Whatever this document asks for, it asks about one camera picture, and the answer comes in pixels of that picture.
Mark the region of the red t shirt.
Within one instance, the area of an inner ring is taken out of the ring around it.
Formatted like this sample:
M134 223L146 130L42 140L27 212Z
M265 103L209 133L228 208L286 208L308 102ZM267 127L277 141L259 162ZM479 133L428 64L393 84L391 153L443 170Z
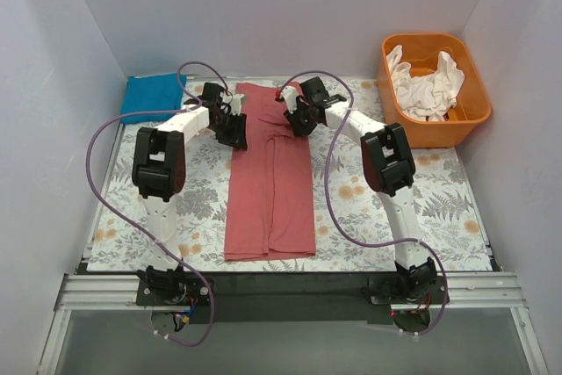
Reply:
M228 261L314 256L308 140L294 135L275 89L240 83L236 91L246 97L248 148L232 154L224 256Z

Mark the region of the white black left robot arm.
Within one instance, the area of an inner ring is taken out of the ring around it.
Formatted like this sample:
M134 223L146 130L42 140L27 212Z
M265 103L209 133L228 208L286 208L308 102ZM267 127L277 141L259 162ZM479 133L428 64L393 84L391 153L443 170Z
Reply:
M179 263L177 200L186 180L185 146L209 128L218 143L245 151L244 102L243 94L233 94L217 83L205 83L202 94L184 101L179 113L137 132L132 180L143 199L148 232L155 238L150 264L137 275L166 304L183 304L195 296Z

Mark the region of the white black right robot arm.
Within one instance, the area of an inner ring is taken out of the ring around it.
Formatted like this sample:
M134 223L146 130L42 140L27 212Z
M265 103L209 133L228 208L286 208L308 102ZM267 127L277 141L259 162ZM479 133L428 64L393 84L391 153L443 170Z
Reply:
M293 133L307 137L319 125L335 130L330 141L324 170L324 194L328 213L336 229L359 247L380 249L394 247L397 285L393 292L407 302L429 296L436 284L440 264L435 251L422 239L414 209L415 163L403 127L386 125L355 107L355 96L341 78L335 80L348 96L330 94L320 77L315 76L296 87L292 79L279 88L275 100L286 106L285 118ZM383 205L391 229L389 242L362 242L346 234L337 218L329 195L329 175L335 143L340 135L361 149L364 179Z

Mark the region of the white t shirts in basket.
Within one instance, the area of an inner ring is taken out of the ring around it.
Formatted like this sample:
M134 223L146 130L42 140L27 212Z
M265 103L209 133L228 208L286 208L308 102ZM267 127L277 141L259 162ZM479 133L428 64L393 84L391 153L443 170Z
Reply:
M464 72L448 53L440 51L435 72L412 76L412 64L401 60L402 53L403 47L398 45L386 56L398 106L410 119L445 121L450 108L457 105Z

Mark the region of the folded blue t shirt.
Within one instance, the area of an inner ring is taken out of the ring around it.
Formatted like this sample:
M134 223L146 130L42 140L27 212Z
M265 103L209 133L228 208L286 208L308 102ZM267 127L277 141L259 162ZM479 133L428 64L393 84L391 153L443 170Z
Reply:
M180 75L180 83L176 74L159 76L129 76L126 83L126 93L121 105L120 115L133 112L156 112L156 114L142 114L124 117L120 122L124 125L138 124L150 121L166 121L172 113L159 111L179 110L184 95L183 87L186 76Z

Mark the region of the floral table mat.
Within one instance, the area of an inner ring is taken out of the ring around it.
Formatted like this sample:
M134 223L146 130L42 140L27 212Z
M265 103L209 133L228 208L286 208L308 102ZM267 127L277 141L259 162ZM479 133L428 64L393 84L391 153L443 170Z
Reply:
M107 206L84 253L88 271L135 271L151 257L149 239L139 231L145 207L131 180L138 127L118 130L112 169L104 183ZM205 130L186 146L187 178L177 202L179 248L184 260L201 271L360 271L392 270L392 247L369 249L346 240L328 213L324 170L334 131L316 128L310 136L316 253L308 258L229 262L224 257L230 148ZM454 149L413 152L414 208L422 239L448 271L487 271L492 267L489 242L464 168ZM346 234L368 243L389 242L391 230L377 195L368 187L361 151L339 136L332 154L329 195L335 217Z

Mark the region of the orange plastic basket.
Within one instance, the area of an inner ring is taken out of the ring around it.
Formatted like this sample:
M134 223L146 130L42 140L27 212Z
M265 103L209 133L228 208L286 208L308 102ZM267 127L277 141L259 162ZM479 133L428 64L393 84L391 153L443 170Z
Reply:
M386 60L398 45L402 46L402 58L412 65L412 76L425 76L436 71L438 54L442 51L448 53L464 72L465 81L458 93L457 105L448 111L446 120L414 120L400 109ZM411 148L453 148L492 113L486 90L466 45L447 33L399 33L384 39L377 86L386 124L401 124Z

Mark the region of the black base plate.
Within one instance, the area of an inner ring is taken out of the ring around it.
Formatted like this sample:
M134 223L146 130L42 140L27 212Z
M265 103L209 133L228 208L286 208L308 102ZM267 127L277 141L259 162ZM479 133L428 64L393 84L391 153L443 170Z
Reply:
M366 321L393 323L393 308L425 314L449 301L441 278L410 286L396 272L211 272L138 270L136 305L191 324Z

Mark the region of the aluminium frame rail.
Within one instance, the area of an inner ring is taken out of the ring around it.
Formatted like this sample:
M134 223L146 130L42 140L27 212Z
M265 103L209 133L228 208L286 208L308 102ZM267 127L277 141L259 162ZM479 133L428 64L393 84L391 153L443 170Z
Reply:
M526 307L513 272L452 272L448 276L450 308ZM71 275L63 279L54 308L125 310L134 307L139 280L133 275Z

